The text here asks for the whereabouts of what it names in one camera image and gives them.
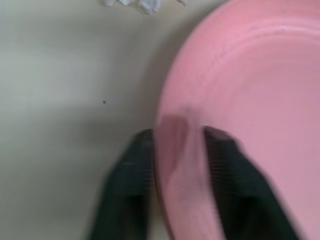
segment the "pink tub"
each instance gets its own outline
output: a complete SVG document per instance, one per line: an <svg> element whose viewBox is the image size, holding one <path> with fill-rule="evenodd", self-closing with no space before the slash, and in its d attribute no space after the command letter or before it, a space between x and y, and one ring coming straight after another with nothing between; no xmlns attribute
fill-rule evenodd
<svg viewBox="0 0 320 240"><path fill-rule="evenodd" d="M156 122L175 240L224 239L201 127L237 138L301 239L320 239L320 0L231 0L182 47Z"/></svg>

